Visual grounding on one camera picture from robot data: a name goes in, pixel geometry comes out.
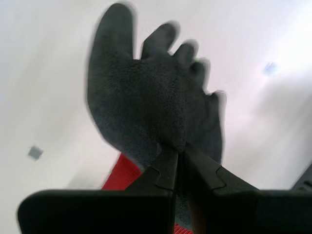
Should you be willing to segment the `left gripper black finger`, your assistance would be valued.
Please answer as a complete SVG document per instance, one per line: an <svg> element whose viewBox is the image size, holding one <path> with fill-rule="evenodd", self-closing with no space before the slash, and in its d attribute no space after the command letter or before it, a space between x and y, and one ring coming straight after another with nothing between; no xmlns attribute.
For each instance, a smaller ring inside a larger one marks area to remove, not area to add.
<svg viewBox="0 0 312 234"><path fill-rule="evenodd" d="M177 151L161 146L151 166L123 191L45 190L17 211L23 234L171 234Z"/></svg>
<svg viewBox="0 0 312 234"><path fill-rule="evenodd" d="M187 144L187 197L195 234L310 234L312 191L259 190Z"/></svg>

